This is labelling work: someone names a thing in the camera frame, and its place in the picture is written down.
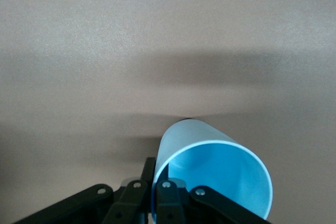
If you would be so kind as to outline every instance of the table surface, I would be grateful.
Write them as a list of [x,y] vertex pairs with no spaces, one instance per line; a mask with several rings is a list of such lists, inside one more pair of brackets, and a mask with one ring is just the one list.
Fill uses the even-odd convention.
[[269,221],[336,223],[336,0],[0,0],[0,219],[139,176],[176,121],[255,152]]

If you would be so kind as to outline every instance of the black mechanical arm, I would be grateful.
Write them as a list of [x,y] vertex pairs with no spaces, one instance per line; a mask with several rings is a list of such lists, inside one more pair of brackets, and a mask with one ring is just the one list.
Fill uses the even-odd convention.
[[[141,178],[117,191],[97,184],[14,224],[147,224],[155,162],[147,158]],[[168,179],[168,167],[155,192],[157,224],[270,224],[209,187],[188,192]]]

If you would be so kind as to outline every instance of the blue cup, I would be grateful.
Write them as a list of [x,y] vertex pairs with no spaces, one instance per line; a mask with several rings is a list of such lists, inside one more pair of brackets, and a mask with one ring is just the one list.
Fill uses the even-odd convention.
[[269,173],[260,158],[210,125],[194,119],[173,124],[164,133],[157,155],[152,188],[152,216],[155,185],[169,166],[169,178],[185,181],[188,191],[208,186],[266,219],[273,189]]

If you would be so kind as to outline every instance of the plastic cup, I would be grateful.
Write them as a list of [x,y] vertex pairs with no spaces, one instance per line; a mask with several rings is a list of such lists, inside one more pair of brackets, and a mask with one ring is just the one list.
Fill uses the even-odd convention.
[[173,124],[164,133],[157,155],[152,188],[169,166],[169,178],[185,181],[188,191],[208,186],[266,219],[273,189],[270,175],[260,158],[212,126],[194,119]]

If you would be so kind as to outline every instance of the screw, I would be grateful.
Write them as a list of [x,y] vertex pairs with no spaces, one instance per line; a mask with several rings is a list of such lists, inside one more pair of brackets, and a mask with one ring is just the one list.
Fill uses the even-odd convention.
[[204,191],[203,189],[201,189],[201,188],[197,189],[195,192],[196,192],[196,194],[199,195],[199,196],[203,196],[203,195],[205,195],[205,191]]
[[104,194],[106,193],[106,189],[105,188],[100,188],[98,191],[97,191],[97,194]]
[[163,182],[163,183],[162,183],[162,187],[163,187],[163,188],[169,188],[170,185],[171,185],[171,184],[170,184],[169,182]]
[[133,184],[133,187],[134,187],[134,188],[139,188],[139,187],[141,187],[141,183],[140,183],[140,182],[135,182],[135,183]]

